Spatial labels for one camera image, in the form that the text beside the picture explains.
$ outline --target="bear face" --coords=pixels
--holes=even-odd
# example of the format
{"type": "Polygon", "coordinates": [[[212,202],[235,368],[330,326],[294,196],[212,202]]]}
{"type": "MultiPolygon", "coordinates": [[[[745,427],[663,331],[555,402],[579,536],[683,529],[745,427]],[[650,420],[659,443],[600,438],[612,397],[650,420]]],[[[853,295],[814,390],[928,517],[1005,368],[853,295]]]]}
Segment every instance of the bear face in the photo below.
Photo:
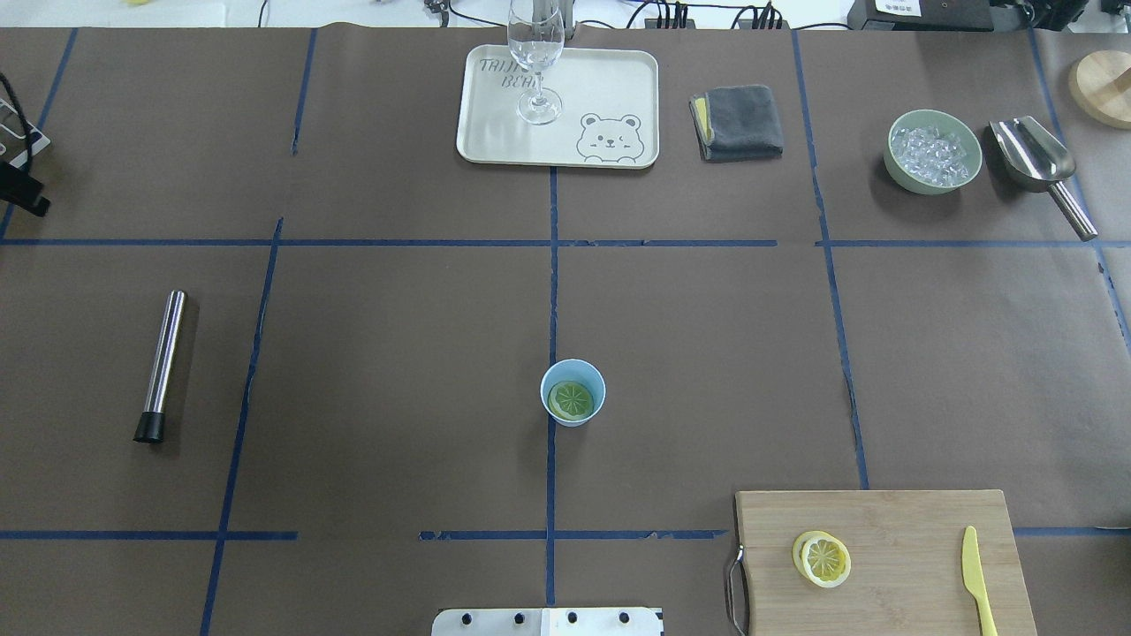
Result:
{"type": "Polygon", "coordinates": [[[644,154],[640,118],[627,114],[620,119],[602,119],[589,113],[581,118],[581,138],[577,152],[603,163],[636,163],[644,154]]]}

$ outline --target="lime slice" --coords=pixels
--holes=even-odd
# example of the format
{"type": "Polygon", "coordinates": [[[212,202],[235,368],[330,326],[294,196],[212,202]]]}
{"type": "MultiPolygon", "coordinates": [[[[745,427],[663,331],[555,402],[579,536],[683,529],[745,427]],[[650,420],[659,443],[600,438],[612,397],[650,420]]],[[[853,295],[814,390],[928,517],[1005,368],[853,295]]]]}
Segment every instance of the lime slice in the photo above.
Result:
{"type": "Polygon", "coordinates": [[[589,389],[573,380],[558,383],[551,387],[546,404],[555,418],[571,422],[593,414],[593,395],[589,394],[589,389]]]}
{"type": "Polygon", "coordinates": [[[848,548],[836,536],[819,530],[804,532],[793,542],[793,565],[820,587],[836,587],[852,571],[848,548]]]}

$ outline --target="knife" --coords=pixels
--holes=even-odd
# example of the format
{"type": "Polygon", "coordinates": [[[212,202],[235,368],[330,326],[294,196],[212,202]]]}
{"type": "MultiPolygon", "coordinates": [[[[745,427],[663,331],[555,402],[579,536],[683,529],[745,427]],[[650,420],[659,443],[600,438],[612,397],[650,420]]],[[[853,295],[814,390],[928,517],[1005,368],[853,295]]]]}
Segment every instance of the knife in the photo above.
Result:
{"type": "Polygon", "coordinates": [[[962,535],[962,583],[966,591],[978,602],[978,619],[982,621],[982,636],[998,636],[990,613],[990,596],[986,595],[986,579],[982,575],[982,557],[978,555],[978,531],[973,525],[966,526],[962,535]]]}

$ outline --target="cutting board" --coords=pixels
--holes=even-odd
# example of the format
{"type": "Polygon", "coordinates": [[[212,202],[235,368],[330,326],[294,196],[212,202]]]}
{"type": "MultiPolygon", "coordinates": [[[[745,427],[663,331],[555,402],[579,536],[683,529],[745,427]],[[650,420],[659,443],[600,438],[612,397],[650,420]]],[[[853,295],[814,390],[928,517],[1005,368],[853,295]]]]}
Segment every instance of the cutting board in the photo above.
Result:
{"type": "Polygon", "coordinates": [[[962,585],[962,532],[978,531],[998,633],[1036,636],[1013,528],[1000,490],[750,491],[735,496],[751,636],[979,636],[962,585]],[[824,590],[791,550],[823,530],[845,543],[852,574],[824,590]]]}

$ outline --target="blue tape line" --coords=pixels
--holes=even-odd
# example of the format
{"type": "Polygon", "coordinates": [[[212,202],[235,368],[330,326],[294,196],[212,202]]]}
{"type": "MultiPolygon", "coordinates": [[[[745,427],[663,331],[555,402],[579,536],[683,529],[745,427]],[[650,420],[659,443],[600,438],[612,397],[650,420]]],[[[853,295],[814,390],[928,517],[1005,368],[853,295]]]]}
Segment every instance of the blue tape line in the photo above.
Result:
{"type": "MultiPolygon", "coordinates": [[[[44,124],[48,123],[48,113],[51,112],[51,104],[55,102],[55,93],[59,92],[59,84],[63,80],[63,71],[67,69],[67,62],[70,61],[70,52],[75,49],[76,37],[78,37],[78,28],[72,28],[70,36],[67,38],[67,46],[63,48],[63,57],[59,59],[59,66],[55,68],[55,77],[51,80],[51,89],[48,91],[48,98],[44,100],[43,110],[40,111],[40,120],[35,123],[35,127],[41,131],[44,124]]],[[[16,206],[8,204],[3,213],[3,221],[0,221],[0,239],[3,239],[5,234],[8,233],[8,224],[11,223],[11,215],[15,210],[16,206]]]]}
{"type": "MultiPolygon", "coordinates": [[[[0,541],[216,541],[215,531],[0,530],[0,541]]],[[[230,532],[228,541],[297,541],[297,532],[230,532]]]]}
{"type": "Polygon", "coordinates": [[[3,246],[37,247],[268,247],[268,239],[3,239],[3,246]]]}
{"type": "Polygon", "coordinates": [[[725,530],[559,530],[558,539],[570,541],[639,541],[641,539],[675,539],[710,541],[726,534],[725,530]]]}
{"type": "Polygon", "coordinates": [[[829,248],[1086,248],[1080,241],[912,241],[864,240],[818,241],[829,248]]]}
{"type": "Polygon", "coordinates": [[[437,247],[437,248],[545,248],[546,240],[491,240],[491,239],[284,239],[286,247],[437,247]]]}
{"type": "Polygon", "coordinates": [[[443,530],[422,532],[420,541],[543,541],[544,530],[443,530]]]}
{"type": "Polygon", "coordinates": [[[813,197],[817,199],[817,208],[820,212],[821,242],[824,243],[824,268],[829,277],[829,293],[832,298],[832,318],[837,326],[837,346],[840,350],[840,371],[844,373],[845,385],[848,387],[848,406],[852,416],[852,430],[856,442],[856,471],[860,475],[860,487],[862,490],[870,488],[867,481],[867,459],[864,456],[864,435],[860,429],[860,409],[856,403],[856,385],[852,377],[852,362],[848,359],[848,338],[845,335],[844,315],[840,311],[840,290],[837,286],[836,265],[832,261],[832,248],[828,246],[829,222],[824,213],[824,197],[821,195],[821,186],[817,180],[817,145],[813,143],[813,122],[809,112],[809,94],[805,92],[805,71],[801,62],[801,41],[797,32],[791,31],[793,38],[793,63],[797,69],[797,89],[801,92],[801,113],[805,120],[805,143],[809,146],[809,169],[813,173],[813,197]]]}
{"type": "Polygon", "coordinates": [[[232,447],[232,463],[227,470],[227,485],[224,489],[224,507],[219,515],[219,536],[213,553],[213,569],[208,577],[208,594],[205,596],[205,610],[200,619],[200,636],[207,636],[211,626],[211,611],[216,603],[216,587],[219,584],[221,564],[224,560],[224,536],[227,533],[227,522],[232,514],[232,498],[235,495],[235,478],[240,471],[240,455],[243,450],[243,433],[248,426],[248,411],[251,407],[251,386],[256,379],[256,368],[259,364],[259,347],[264,337],[264,320],[267,317],[267,302],[271,295],[271,280],[275,277],[275,260],[279,251],[279,234],[283,232],[283,220],[275,224],[271,237],[271,253],[267,259],[267,274],[264,276],[264,293],[259,299],[259,315],[256,319],[256,334],[251,342],[251,360],[248,362],[248,377],[243,383],[243,401],[240,405],[240,422],[235,428],[235,444],[232,447]]]}
{"type": "Polygon", "coordinates": [[[1015,527],[1013,536],[1131,536],[1125,527],[1015,527]]]}
{"type": "MultiPolygon", "coordinates": [[[[558,362],[558,167],[550,169],[550,364],[558,362]]],[[[554,607],[558,422],[546,414],[546,607],[554,607]]]]}
{"type": "Polygon", "coordinates": [[[718,240],[718,241],[676,241],[666,239],[599,239],[587,241],[584,239],[572,239],[559,241],[563,248],[776,248],[775,240],[718,240]]]}
{"type": "MultiPolygon", "coordinates": [[[[1052,119],[1053,129],[1056,131],[1056,136],[1067,144],[1068,139],[1064,138],[1064,130],[1061,128],[1060,118],[1056,117],[1056,106],[1053,104],[1053,95],[1052,92],[1048,91],[1048,83],[1045,79],[1045,63],[1041,59],[1041,50],[1037,46],[1037,36],[1031,27],[1029,28],[1029,49],[1033,51],[1033,62],[1037,68],[1037,78],[1041,80],[1041,92],[1044,94],[1045,105],[1048,108],[1048,117],[1052,119]]],[[[1090,217],[1091,213],[1088,212],[1087,197],[1083,196],[1083,188],[1080,187],[1080,180],[1074,174],[1072,175],[1072,184],[1076,188],[1080,207],[1083,208],[1085,214],[1090,217]]],[[[1112,310],[1115,312],[1115,321],[1120,327],[1121,335],[1123,336],[1123,345],[1126,347],[1128,354],[1131,354],[1131,330],[1128,329],[1126,312],[1123,310],[1123,303],[1120,301],[1119,291],[1115,289],[1115,281],[1112,280],[1112,270],[1107,266],[1107,257],[1104,256],[1104,243],[1097,242],[1096,240],[1090,242],[1091,248],[1096,251],[1096,260],[1103,269],[1104,285],[1107,287],[1107,299],[1111,301],[1112,310]]]]}
{"type": "Polygon", "coordinates": [[[310,42],[307,44],[307,66],[302,70],[302,88],[299,89],[299,108],[294,111],[294,137],[291,139],[291,156],[299,154],[299,131],[302,129],[302,112],[307,108],[307,87],[310,86],[310,68],[314,63],[314,44],[318,42],[318,29],[310,29],[310,42]]]}

